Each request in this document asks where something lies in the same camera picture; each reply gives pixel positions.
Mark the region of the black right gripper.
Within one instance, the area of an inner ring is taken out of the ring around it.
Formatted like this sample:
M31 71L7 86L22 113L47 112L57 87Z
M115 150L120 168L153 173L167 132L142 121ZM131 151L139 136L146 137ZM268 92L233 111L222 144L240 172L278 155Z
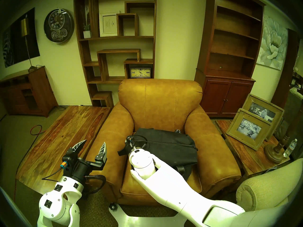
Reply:
M135 135L128 136L126 138L126 153L138 150L139 147L135 143Z

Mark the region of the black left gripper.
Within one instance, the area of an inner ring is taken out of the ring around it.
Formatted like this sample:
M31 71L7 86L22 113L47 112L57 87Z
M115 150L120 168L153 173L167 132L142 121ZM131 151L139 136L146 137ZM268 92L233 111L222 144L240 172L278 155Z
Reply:
M86 161L83 158L78 158L78 153L83 149L87 140L83 140L70 147L63 156L62 161L67 162L68 165L63 169L63 176L72 178L84 185L86 176L92 171L102 171L107 161L107 149L104 142L95 157L95 162Z

